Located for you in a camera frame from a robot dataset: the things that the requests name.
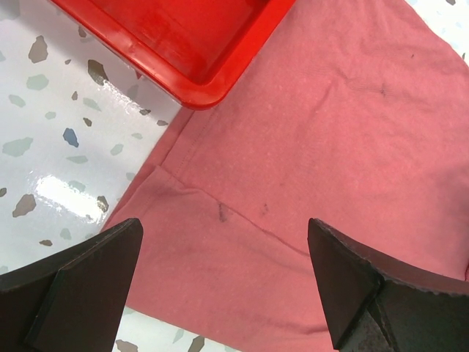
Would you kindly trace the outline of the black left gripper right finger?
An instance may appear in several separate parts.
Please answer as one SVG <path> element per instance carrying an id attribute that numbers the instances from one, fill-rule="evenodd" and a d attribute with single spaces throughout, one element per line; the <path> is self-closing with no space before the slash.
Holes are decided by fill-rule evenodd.
<path id="1" fill-rule="evenodd" d="M 337 351 L 467 351 L 468 283 L 359 243 L 319 219 L 308 245 Z"/>

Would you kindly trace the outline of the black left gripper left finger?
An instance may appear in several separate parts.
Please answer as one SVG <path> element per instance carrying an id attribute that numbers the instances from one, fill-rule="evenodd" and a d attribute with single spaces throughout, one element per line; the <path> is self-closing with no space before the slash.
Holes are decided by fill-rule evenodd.
<path id="1" fill-rule="evenodd" d="M 127 219 L 1 275 L 2 351 L 112 351 L 143 227 Z"/>

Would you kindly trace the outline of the dusty red t-shirt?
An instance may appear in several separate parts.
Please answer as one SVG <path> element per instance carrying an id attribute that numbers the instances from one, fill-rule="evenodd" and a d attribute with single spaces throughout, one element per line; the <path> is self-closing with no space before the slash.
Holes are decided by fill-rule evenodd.
<path id="1" fill-rule="evenodd" d="M 405 1 L 297 1 L 223 101 L 166 130 L 109 224 L 132 217 L 131 309 L 330 351 L 309 219 L 465 277 L 468 66 Z"/>

